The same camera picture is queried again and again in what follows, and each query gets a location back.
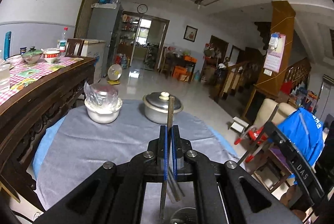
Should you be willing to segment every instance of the wooden table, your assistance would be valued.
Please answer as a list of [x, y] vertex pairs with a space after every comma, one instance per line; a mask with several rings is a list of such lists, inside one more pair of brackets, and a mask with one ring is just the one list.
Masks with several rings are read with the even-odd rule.
[[22, 195], [44, 211], [36, 181], [26, 172], [46, 129], [67, 114], [85, 81], [94, 79], [95, 58], [83, 60], [43, 76], [0, 106], [0, 181], [11, 196]]
[[192, 67], [190, 76], [189, 76], [189, 80], [188, 83], [191, 83], [192, 80], [192, 76], [194, 74], [194, 70], [195, 70], [195, 66], [196, 63], [195, 62], [190, 62], [190, 61], [186, 61], [183, 59], [183, 57], [176, 57], [174, 54], [169, 54], [168, 56], [166, 56], [166, 62], [165, 64], [167, 64], [167, 71], [166, 71], [166, 79], [168, 78], [168, 76], [170, 76], [173, 73], [174, 67], [175, 66], [181, 66], [181, 67]]

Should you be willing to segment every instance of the wooden column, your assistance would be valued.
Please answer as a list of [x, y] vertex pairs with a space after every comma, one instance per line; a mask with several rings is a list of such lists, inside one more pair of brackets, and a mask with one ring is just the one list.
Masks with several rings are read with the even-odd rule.
[[[274, 1], [272, 2], [272, 6], [273, 17], [270, 33], [279, 32], [286, 35], [282, 62], [280, 66], [280, 71], [278, 73], [273, 72], [271, 76], [264, 74], [263, 69], [261, 70], [258, 81], [255, 85], [255, 90], [265, 94], [267, 97], [276, 98], [284, 82], [286, 69], [289, 66], [288, 62], [292, 47], [296, 12], [293, 10], [288, 1]], [[249, 99], [249, 102], [243, 112], [242, 118], [245, 118], [245, 115], [248, 111], [249, 106], [251, 105], [254, 95], [255, 91], [254, 93], [252, 93]]]

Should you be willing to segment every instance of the wall clock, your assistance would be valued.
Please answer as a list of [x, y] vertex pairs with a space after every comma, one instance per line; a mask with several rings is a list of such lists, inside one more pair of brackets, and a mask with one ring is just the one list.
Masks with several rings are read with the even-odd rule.
[[147, 12], [147, 5], [141, 4], [137, 7], [138, 13], [145, 14]]

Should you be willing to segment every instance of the green glass lid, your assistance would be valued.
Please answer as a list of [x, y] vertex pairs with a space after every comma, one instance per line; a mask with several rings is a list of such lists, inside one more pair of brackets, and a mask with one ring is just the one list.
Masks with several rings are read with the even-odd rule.
[[35, 49], [35, 46], [31, 46], [30, 50], [22, 54], [23, 57], [42, 54], [43, 52], [40, 49]]

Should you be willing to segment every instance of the metal bolt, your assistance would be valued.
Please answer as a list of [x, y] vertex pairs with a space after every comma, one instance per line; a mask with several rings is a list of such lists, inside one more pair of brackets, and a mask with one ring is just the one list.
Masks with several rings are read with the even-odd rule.
[[197, 156], [197, 151], [194, 151], [194, 150], [190, 149], [189, 151], [187, 151], [187, 155], [189, 157], [196, 157]]
[[106, 162], [103, 163], [103, 168], [104, 169], [111, 169], [113, 166], [114, 166], [114, 163], [110, 162], [110, 161], [106, 161]]
[[237, 167], [237, 163], [236, 162], [234, 162], [234, 161], [227, 161], [226, 162], [226, 166], [228, 167], [228, 168], [232, 168], [232, 169], [234, 169], [234, 168], [236, 168]]
[[154, 152], [146, 151], [146, 152], [143, 152], [143, 155], [145, 158], [152, 158], [154, 156]]

